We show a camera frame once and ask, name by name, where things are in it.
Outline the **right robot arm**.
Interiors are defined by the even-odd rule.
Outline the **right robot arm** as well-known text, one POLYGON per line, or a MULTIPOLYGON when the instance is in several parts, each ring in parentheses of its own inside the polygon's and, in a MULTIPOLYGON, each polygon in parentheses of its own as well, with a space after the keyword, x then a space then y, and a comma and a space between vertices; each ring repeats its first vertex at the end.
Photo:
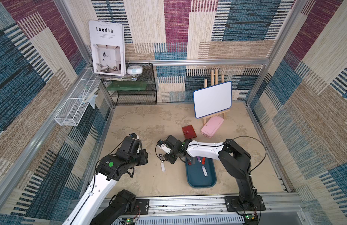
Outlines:
POLYGON ((233 139, 224 142, 197 142, 191 139, 180 141, 169 135, 165 140, 159 140, 157 146, 165 152, 166 161, 174 164, 178 158, 201 157, 218 160, 229 175, 235 178, 238 196, 225 198, 229 212, 265 211, 263 199, 254 187, 251 172, 251 156, 233 139))

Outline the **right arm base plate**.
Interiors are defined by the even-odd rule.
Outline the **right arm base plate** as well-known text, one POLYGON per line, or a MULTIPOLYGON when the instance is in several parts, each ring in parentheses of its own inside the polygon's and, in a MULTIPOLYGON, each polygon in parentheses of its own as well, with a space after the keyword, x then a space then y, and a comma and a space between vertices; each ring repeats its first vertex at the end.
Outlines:
POLYGON ((228 212, 265 211, 266 207, 261 196, 255 196, 252 201, 242 200, 240 196, 225 196, 228 212))

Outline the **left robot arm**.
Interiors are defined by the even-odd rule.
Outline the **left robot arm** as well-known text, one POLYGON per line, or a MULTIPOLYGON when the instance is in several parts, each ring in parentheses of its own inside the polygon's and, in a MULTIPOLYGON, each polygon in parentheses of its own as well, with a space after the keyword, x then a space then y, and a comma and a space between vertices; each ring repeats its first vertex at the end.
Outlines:
POLYGON ((133 177, 134 173, 129 170, 134 171, 136 166, 147 163, 148 153, 142 148, 138 135, 133 133, 126 136, 115 153, 99 160, 91 183, 63 224, 88 225, 121 176, 128 174, 133 177))

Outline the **white usb flash drive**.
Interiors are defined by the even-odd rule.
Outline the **white usb flash drive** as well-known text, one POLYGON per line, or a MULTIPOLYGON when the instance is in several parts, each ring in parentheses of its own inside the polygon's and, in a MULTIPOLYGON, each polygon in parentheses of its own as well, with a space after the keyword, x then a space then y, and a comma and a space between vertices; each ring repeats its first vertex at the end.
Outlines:
POLYGON ((166 169, 165 169, 164 162, 161 162, 161 163, 160 163, 160 165, 161 165, 162 172, 165 172, 165 171, 166 171, 166 169))

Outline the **silver swivel usb drive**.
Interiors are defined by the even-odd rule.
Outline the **silver swivel usb drive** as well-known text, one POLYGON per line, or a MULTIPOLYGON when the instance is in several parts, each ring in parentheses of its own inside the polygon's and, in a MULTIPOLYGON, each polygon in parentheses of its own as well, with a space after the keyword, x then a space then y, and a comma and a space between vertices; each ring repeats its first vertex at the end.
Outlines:
POLYGON ((159 154, 158 156, 159 156, 159 159, 160 159, 161 161, 165 161, 165 158, 163 157, 162 154, 159 154))

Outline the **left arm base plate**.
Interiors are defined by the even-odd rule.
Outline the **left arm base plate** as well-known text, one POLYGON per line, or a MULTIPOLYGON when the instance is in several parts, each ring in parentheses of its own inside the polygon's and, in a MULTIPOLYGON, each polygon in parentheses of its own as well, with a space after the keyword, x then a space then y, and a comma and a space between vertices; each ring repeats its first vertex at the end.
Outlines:
POLYGON ((150 207, 150 200, 148 198, 136 199, 134 203, 111 203, 108 209, 112 213, 119 213, 121 215, 148 215, 150 207))

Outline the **white blue usb drive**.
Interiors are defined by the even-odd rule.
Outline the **white blue usb drive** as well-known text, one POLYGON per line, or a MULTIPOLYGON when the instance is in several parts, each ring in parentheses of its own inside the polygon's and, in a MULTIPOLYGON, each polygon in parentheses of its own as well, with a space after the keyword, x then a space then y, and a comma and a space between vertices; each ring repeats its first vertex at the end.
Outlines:
POLYGON ((202 166, 202 171, 203 171, 204 176, 207 177, 208 173, 207 173, 205 166, 202 166))

